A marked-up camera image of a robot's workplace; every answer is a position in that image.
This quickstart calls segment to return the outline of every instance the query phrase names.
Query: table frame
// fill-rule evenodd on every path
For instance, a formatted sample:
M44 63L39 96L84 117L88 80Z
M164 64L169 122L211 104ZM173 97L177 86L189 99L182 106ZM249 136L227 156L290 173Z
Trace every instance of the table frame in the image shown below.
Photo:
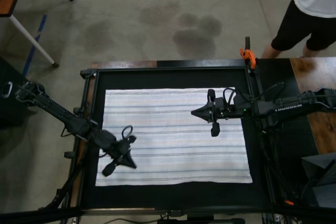
M212 61L213 66L222 66L223 61ZM335 85L334 78L320 78L316 79L319 73L316 71L321 71L322 69L327 70L324 71L328 73L334 73L334 68L330 67L330 63L334 64L334 68L336 67L336 59L293 59L291 60L292 68L294 70L297 83L299 85L300 91L302 92L306 89L314 89L310 87L317 87L320 85L328 85L332 82L331 88L334 88ZM105 65L100 64L93 64L93 68L155 68L158 66L156 61L145 61L145 62L110 62ZM82 98L82 108L83 105L88 101L92 104L94 92L95 92L95 70L88 70L89 72L82 72L81 75L86 79L86 85L84 88L84 95ZM320 125L320 128L323 127L330 127L330 125L336 123L336 114L322 114L322 120L327 120L329 124L327 126ZM336 140L334 139L335 134L332 130L330 130L327 135L333 139L333 142L323 142L321 140L325 139L326 136L321 136L319 134L315 134L316 126L314 125L315 120L321 120L321 116L316 114L312 114L311 118L309 118L311 128L313 130L316 142L318 143L318 149L320 154L333 152L335 151L336 147ZM85 142L80 139L75 140L74 151L78 153L76 158L72 159L71 166L72 168L78 163L81 155L82 150L84 150ZM157 210L154 208L113 208L113 209L81 209L79 206L80 202L80 185L82 183L81 174L77 177L73 189L71 192L71 197L68 197L64 201L64 208L62 209L43 209L39 211L31 211L31 212L21 212L21 213L13 213L13 214L4 214L0 215L1 221L10 220L13 221L15 219L15 223L44 223L43 221L55 221L60 219L68 219L68 218L79 218L81 215L158 215L158 214L165 214L163 210ZM290 216L301 216L305 218L313 218L318 217L321 221L335 221L336 218L336 210L335 209L328 209L328 208L312 208L312 207L298 207L298 206L283 206L283 205L272 205L269 206L269 209L251 209L251 208L244 208L244 207L218 207L218 208L193 208L193 209L185 209L181 214L195 214L195 213L204 213L204 214L232 214L237 213L250 213L250 212L276 212L279 214L290 215Z

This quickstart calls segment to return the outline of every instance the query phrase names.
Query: black shorts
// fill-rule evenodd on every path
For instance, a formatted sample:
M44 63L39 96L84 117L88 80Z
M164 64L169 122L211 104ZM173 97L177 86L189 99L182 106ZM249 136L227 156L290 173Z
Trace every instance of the black shorts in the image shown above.
M336 18L320 18L303 13L292 0L281 23L278 35L272 41L275 50L285 51L311 34L307 48L326 49L336 41Z

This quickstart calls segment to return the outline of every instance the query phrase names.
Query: wet spot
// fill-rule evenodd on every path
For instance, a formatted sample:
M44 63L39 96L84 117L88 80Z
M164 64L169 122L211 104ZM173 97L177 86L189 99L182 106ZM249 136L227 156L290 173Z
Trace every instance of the wet spot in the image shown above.
M222 33L222 23L211 15L202 17L197 27L199 30L213 37L217 37Z
M215 55L212 37L197 29L177 31L173 36L179 54L188 59L207 59Z
M111 22L109 20L103 20L97 23L89 25L79 42L83 45L87 52L95 55L102 53L114 46L114 41L110 35Z
M189 29L177 31L173 41L177 51L187 59L211 59L215 56L216 44L214 37L222 32L222 23L208 15L198 19L196 15L182 14L178 23Z
M140 11L139 22L160 26L169 22L180 11L179 3L168 3L166 5L155 5Z
M179 17L178 24L182 27L195 27L198 23L196 15L191 13L184 13Z
M141 59L147 59L144 45L147 40L146 35L143 33L135 33L135 34L128 34L127 35L128 42L133 46L137 53L140 54Z

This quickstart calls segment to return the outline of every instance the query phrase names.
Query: black work table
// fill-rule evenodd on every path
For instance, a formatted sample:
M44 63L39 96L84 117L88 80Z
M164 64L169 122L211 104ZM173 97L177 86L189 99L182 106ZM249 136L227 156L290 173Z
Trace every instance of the black work table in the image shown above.
M283 96L293 96L305 90L320 87L335 88L333 87L335 82L332 79L326 79L325 75L318 78L319 74L316 73L321 68L325 72L334 73L335 63L334 58L259 60L261 85L265 90L283 81L287 85ZM255 89L256 84L249 85L246 82L246 76L241 73L244 66L243 60L92 64L92 68L111 70L102 70L98 75L91 76L83 100L86 99L92 106L92 118L101 124L106 89L237 87L243 92L249 92L249 86ZM225 67L236 69L225 70ZM272 96L274 94L269 92L265 98ZM324 120L328 121L328 125L323 123ZM88 214L101 211L106 214L163 214L173 209L189 211L201 209L214 214L223 212L223 209L240 209L240 212L267 209L270 200L257 133L249 119L242 119L242 124L253 178L252 184L193 182L166 186L95 187L98 149L91 148L88 153L88 165L76 179L68 204L71 207L79 206ZM282 153L282 165L288 168L285 174L288 179L305 183L300 157L336 150L336 141L333 138L334 128L336 129L334 114L322 113L310 115L309 120L304 116L295 119L294 123L283 125L279 147ZM84 141L76 140L77 161L84 147Z

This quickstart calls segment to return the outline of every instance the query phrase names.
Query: black box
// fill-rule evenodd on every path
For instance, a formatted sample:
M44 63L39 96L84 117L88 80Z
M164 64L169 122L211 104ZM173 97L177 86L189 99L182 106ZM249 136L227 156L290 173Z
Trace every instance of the black box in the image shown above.
M27 106L17 101L14 94L15 85L22 85L25 81L21 73L0 57L0 128L23 123Z

